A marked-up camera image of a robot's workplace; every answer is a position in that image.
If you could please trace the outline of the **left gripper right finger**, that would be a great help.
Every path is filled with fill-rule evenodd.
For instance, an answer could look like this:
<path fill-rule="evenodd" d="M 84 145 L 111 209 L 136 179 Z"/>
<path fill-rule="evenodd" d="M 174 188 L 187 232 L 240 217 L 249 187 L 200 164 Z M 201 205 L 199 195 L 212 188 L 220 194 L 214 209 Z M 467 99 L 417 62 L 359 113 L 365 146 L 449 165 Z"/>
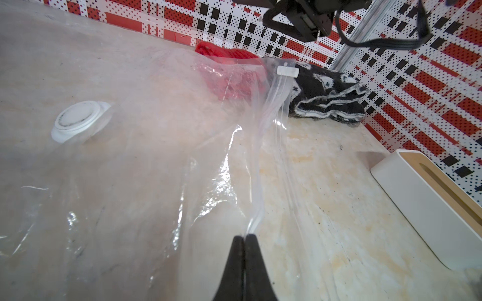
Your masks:
<path fill-rule="evenodd" d="M 254 234 L 247 235 L 244 247 L 244 300 L 277 300 L 257 237 Z"/>

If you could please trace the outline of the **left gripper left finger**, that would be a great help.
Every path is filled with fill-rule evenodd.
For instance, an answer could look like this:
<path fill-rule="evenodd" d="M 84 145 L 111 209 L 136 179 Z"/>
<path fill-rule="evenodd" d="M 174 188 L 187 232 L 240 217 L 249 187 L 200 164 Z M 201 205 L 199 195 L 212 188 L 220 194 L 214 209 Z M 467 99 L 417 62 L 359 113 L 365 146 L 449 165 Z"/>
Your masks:
<path fill-rule="evenodd" d="M 213 298 L 214 301 L 244 299 L 245 270 L 244 238 L 236 236 L 232 240 L 223 275 Z"/>

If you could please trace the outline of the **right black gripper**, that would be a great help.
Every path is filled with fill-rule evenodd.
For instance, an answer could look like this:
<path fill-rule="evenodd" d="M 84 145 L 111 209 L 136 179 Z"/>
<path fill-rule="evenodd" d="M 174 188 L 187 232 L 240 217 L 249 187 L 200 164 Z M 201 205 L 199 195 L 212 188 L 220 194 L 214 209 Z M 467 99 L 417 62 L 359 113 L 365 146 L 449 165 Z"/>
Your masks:
<path fill-rule="evenodd" d="M 235 1 L 237 5 L 266 8 L 262 24 L 301 42 L 330 36 L 336 13 L 368 9 L 369 0 Z"/>

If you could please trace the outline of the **black smiley pattern scarf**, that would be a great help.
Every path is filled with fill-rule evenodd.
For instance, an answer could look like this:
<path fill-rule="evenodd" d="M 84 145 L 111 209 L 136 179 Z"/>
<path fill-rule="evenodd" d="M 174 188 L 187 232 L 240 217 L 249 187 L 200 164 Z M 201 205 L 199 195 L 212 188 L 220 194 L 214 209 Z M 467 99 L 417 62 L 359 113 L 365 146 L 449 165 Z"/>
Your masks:
<path fill-rule="evenodd" d="M 333 119 L 344 124 L 359 124 L 366 112 L 361 104 L 367 88 L 353 77 L 298 61 L 289 99 L 289 116 Z"/>

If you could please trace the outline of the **red knitted scarf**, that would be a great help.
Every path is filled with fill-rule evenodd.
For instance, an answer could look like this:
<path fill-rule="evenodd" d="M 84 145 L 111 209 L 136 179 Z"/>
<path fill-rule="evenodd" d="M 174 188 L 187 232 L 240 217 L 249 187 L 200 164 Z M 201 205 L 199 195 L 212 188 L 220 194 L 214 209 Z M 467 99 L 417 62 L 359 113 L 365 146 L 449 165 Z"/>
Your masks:
<path fill-rule="evenodd" d="M 265 64 L 257 55 L 240 48 L 222 48 L 206 41 L 199 42 L 195 52 L 213 61 L 199 64 L 198 71 L 210 91 L 220 100 L 250 101 L 255 94 L 264 95 L 269 90 Z"/>

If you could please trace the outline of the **clear plastic vacuum bag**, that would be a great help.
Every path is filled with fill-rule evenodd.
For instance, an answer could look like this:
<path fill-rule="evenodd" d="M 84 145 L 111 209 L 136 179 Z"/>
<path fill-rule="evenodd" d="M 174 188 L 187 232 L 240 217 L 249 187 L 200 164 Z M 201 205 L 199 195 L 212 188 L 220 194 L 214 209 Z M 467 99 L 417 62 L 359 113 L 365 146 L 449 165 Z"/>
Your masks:
<path fill-rule="evenodd" d="M 212 300 L 257 236 L 279 300 L 337 300 L 287 158 L 291 60 L 220 100 L 207 57 L 27 1 L 1 2 L 1 299 Z M 57 116 L 111 108 L 63 144 Z"/>

